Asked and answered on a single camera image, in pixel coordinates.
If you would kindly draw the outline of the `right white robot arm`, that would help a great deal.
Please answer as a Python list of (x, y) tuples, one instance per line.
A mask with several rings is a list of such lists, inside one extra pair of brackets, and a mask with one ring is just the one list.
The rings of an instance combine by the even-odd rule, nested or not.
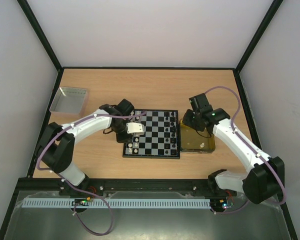
[(220, 169), (208, 176), (208, 191), (219, 196), (225, 190), (244, 194), (247, 199), (260, 204), (284, 193), (285, 165), (280, 157), (271, 157), (257, 147), (234, 124), (233, 118), (222, 108), (213, 109), (206, 95), (189, 98), (188, 109), (182, 122), (191, 129), (221, 140), (240, 160), (245, 173)]

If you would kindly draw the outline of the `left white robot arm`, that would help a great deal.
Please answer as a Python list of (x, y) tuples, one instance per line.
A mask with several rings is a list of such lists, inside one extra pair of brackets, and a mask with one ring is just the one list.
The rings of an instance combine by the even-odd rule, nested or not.
[(109, 129), (118, 143), (131, 143), (133, 134), (144, 134), (145, 127), (132, 119), (131, 102), (123, 99), (117, 105), (104, 104), (95, 112), (66, 124), (48, 124), (35, 148), (36, 168), (52, 171), (73, 186), (79, 186), (88, 177), (73, 160), (75, 145), (92, 134)]

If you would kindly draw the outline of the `black magnetic chess board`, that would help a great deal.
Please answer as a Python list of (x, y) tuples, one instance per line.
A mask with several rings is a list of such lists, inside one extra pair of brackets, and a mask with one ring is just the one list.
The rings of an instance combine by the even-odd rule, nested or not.
[(135, 117), (131, 121), (143, 124), (145, 133), (133, 135), (132, 147), (128, 147), (128, 143), (123, 145), (124, 158), (180, 158), (181, 137), (177, 110), (135, 109), (132, 115)]

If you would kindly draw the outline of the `gold metal tin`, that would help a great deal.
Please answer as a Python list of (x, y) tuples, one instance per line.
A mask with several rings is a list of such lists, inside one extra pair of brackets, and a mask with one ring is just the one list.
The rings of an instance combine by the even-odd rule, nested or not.
[(184, 153), (212, 153), (216, 149), (215, 137), (205, 129), (196, 131), (179, 121), (180, 127), (180, 151)]

